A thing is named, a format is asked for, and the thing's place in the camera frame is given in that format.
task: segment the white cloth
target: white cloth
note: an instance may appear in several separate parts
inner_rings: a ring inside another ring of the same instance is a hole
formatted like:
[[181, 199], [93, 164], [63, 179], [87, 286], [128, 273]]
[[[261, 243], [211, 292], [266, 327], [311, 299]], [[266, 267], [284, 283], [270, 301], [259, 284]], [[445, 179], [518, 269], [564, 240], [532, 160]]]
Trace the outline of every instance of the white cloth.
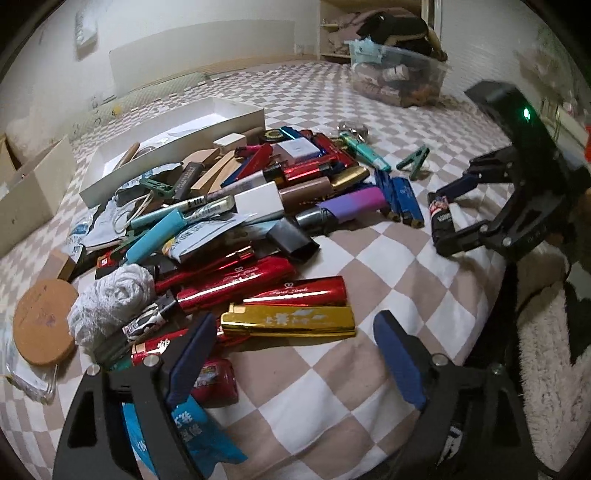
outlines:
[[155, 297], [154, 279], [139, 265], [123, 265], [87, 287], [70, 314], [70, 334], [80, 346], [94, 350], [129, 323]]

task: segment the blue gripper pad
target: blue gripper pad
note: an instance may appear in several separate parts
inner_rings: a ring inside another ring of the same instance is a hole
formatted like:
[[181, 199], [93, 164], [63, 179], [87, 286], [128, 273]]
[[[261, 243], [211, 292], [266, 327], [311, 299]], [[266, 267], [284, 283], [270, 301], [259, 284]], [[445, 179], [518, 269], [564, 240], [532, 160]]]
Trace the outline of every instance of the blue gripper pad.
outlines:
[[445, 195], [448, 202], [453, 202], [456, 198], [478, 187], [478, 177], [472, 174], [465, 174], [451, 183], [441, 187], [437, 193]]
[[423, 393], [421, 371], [405, 348], [400, 335], [409, 337], [392, 313], [384, 310], [376, 315], [374, 338], [386, 365], [392, 372], [404, 400], [413, 404], [417, 410], [422, 410], [427, 403], [427, 397]]
[[187, 401], [195, 380], [216, 342], [217, 327], [215, 318], [209, 313], [191, 338], [183, 353], [170, 372], [170, 389], [166, 404], [174, 410], [177, 405]]

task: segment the round cork board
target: round cork board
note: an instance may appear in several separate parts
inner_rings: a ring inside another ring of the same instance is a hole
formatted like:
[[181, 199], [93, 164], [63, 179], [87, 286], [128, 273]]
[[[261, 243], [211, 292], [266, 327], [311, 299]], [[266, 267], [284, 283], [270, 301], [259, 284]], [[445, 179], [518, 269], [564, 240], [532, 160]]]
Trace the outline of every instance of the round cork board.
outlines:
[[78, 292], [64, 280], [41, 280], [18, 302], [12, 323], [14, 343], [33, 365], [55, 365], [74, 348], [66, 318]]

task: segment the fluffy white rug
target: fluffy white rug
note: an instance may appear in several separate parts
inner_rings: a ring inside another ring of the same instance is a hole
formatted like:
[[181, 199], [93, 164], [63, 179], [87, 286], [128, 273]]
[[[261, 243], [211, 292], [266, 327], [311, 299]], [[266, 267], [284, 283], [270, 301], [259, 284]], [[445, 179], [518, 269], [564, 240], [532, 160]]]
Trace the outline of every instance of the fluffy white rug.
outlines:
[[[569, 325], [578, 325], [577, 335], [591, 333], [588, 245], [585, 241], [571, 252], [580, 262], [573, 264], [566, 284], [566, 257], [547, 244], [518, 264], [518, 304], [542, 288], [518, 319], [525, 415], [536, 455], [555, 471], [568, 460], [591, 419], [591, 346], [581, 347], [585, 342], [579, 337], [573, 352], [569, 341]], [[577, 314], [578, 323], [569, 321], [567, 311]]]

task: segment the plastic bag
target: plastic bag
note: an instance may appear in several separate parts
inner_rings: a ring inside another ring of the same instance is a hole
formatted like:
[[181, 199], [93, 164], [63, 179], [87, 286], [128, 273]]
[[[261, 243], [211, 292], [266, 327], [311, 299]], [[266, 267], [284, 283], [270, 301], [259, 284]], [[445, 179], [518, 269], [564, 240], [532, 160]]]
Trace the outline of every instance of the plastic bag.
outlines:
[[[152, 465], [142, 431], [139, 428], [134, 405], [132, 403], [123, 404], [123, 414], [135, 453], [155, 474], [154, 465]], [[215, 422], [193, 397], [189, 396], [189, 399], [179, 405], [171, 415], [187, 451], [205, 478], [211, 476], [218, 462], [242, 463], [246, 460], [246, 455], [230, 441], [224, 432], [217, 428]]]

